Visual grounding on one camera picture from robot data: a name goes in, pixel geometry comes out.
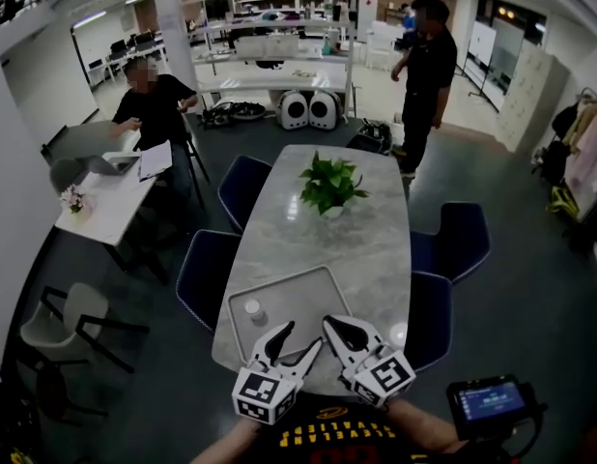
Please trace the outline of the grey rectangular tray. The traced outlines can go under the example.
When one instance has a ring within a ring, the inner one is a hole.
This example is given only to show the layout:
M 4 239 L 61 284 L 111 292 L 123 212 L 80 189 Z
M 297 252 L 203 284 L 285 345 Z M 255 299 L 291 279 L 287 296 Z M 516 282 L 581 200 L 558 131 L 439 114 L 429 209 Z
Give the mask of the grey rectangular tray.
M 266 325 L 258 327 L 246 316 L 244 304 L 249 299 L 259 301 L 265 309 Z M 325 316 L 352 313 L 326 265 L 234 293 L 227 299 L 227 310 L 243 363 L 249 361 L 256 341 L 276 326 L 296 322 L 279 355 L 281 360 L 287 360 L 322 334 Z

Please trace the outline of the black crate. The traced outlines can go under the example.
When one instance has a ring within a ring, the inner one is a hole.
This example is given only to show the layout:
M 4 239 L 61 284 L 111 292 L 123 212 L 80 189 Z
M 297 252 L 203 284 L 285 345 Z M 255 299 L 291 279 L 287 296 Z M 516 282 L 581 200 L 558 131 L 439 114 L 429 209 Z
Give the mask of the black crate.
M 393 138 L 389 124 L 363 118 L 357 134 L 347 148 L 388 156 Z

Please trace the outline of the small white-capped bottle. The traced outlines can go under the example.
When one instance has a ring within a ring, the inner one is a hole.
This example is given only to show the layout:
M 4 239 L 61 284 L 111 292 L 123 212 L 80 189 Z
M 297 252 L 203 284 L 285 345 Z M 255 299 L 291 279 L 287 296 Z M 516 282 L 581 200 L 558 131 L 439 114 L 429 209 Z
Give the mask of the small white-capped bottle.
M 249 299 L 245 302 L 244 312 L 248 319 L 258 327 L 262 327 L 268 322 L 268 315 L 265 309 L 261 303 L 255 299 Z

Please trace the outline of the green potted plant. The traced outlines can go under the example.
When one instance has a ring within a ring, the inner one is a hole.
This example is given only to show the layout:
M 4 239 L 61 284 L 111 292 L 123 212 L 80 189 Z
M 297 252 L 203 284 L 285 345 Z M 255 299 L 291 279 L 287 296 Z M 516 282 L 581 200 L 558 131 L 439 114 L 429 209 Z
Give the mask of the green potted plant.
M 356 165 L 346 159 L 322 159 L 316 151 L 310 165 L 299 175 L 305 181 L 299 200 L 315 208 L 320 216 L 340 210 L 354 199 L 366 199 L 363 176 L 355 178 Z

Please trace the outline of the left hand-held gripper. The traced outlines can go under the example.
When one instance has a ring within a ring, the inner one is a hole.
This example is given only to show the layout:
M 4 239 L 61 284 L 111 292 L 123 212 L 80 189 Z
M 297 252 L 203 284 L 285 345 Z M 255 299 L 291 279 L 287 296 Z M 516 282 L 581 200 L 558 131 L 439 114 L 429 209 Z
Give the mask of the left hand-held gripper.
M 281 362 L 277 369 L 274 368 L 295 324 L 295 321 L 289 321 L 276 326 L 254 344 L 251 364 L 241 368 L 232 391 L 238 416 L 274 425 L 295 404 L 301 381 L 309 373 L 324 345 L 319 336 L 294 362 Z

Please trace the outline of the black bag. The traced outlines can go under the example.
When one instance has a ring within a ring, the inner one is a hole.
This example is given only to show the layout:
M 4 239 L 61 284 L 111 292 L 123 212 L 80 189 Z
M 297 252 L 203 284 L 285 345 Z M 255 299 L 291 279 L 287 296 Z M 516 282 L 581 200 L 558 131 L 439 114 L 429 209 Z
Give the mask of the black bag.
M 553 141 L 545 149 L 542 156 L 541 176 L 552 186 L 561 184 L 569 155 L 570 148 L 559 140 Z

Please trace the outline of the pale grey locker cabinet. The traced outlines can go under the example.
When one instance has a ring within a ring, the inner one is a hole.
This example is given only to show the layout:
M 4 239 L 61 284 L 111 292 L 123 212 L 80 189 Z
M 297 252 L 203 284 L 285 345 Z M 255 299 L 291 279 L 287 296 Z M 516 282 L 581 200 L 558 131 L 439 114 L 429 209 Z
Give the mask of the pale grey locker cabinet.
M 497 116 L 498 140 L 509 152 L 530 156 L 553 119 L 570 71 L 541 47 L 522 41 Z

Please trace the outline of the white square table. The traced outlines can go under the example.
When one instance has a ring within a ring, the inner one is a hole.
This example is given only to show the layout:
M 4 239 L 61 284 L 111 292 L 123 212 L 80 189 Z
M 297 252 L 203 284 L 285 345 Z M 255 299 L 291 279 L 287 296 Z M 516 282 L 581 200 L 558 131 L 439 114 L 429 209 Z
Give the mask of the white square table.
M 84 209 L 81 217 L 64 209 L 55 227 L 102 245 L 123 272 L 131 272 L 143 265 L 165 284 L 167 273 L 156 254 L 145 251 L 128 234 L 128 228 L 156 179 L 140 180 L 140 155 L 136 152 L 107 152 L 103 155 L 105 160 L 125 157 L 136 161 L 123 175 L 87 175 L 82 187 L 92 207 Z

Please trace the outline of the yellow green bag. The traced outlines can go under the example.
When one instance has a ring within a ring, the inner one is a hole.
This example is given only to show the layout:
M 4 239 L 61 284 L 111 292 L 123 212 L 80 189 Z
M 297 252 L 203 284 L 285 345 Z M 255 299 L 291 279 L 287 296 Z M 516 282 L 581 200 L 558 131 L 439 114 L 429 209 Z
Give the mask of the yellow green bag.
M 576 219 L 579 213 L 579 207 L 570 190 L 563 186 L 553 186 L 551 188 L 550 202 L 546 210 L 553 214 L 567 215 L 572 219 Z

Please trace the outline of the person's left forearm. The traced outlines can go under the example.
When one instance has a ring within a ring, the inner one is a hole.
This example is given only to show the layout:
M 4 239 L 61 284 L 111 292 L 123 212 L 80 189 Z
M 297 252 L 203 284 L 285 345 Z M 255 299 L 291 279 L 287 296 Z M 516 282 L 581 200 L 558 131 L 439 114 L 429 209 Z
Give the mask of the person's left forearm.
M 204 449 L 189 464 L 236 464 L 257 440 L 261 427 L 254 420 L 238 420 L 226 435 Z

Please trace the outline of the white paper clipboard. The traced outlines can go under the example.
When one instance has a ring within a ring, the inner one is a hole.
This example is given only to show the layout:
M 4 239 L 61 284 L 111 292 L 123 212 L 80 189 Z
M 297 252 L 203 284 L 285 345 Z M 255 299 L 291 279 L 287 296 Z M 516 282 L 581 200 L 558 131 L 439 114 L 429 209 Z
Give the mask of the white paper clipboard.
M 140 152 L 139 180 L 144 182 L 157 177 L 173 165 L 172 147 L 169 140 Z

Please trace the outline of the black handheld screen device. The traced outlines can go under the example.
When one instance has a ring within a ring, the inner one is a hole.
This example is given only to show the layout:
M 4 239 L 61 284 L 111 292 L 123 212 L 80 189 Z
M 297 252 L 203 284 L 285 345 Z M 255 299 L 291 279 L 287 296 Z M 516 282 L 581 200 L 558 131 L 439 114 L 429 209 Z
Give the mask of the black handheld screen device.
M 514 375 L 452 383 L 446 396 L 460 440 L 504 440 L 525 421 L 540 424 L 547 410 Z

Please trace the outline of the clothes rack with coats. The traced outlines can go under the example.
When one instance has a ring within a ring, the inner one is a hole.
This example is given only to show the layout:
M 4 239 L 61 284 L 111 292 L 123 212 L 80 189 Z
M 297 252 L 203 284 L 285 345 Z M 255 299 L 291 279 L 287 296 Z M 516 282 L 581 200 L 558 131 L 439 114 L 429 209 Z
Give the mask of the clothes rack with coats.
M 552 121 L 553 141 L 570 148 L 560 186 L 567 187 L 578 207 L 577 221 L 586 217 L 597 200 L 597 93 L 584 88 L 573 104 Z

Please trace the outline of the person's right forearm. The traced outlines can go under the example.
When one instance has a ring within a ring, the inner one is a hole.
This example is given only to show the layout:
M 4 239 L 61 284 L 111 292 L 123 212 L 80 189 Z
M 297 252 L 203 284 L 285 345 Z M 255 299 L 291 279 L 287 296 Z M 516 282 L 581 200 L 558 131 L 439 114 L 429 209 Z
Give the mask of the person's right forearm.
M 423 411 L 404 399 L 389 402 L 386 415 L 411 441 L 431 453 L 455 453 L 467 443 L 458 438 L 452 423 Z

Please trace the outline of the white capsule pet carrier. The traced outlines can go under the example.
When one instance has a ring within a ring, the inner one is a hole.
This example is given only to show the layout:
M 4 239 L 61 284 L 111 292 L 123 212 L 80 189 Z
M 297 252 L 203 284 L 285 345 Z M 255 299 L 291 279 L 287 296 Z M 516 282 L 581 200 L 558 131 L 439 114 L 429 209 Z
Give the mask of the white capsule pet carrier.
M 337 127 L 341 116 L 340 100 L 335 93 L 317 91 L 309 103 L 309 125 L 311 127 L 332 131 Z
M 282 129 L 293 131 L 309 124 L 308 105 L 299 91 L 284 92 L 277 104 L 276 119 Z

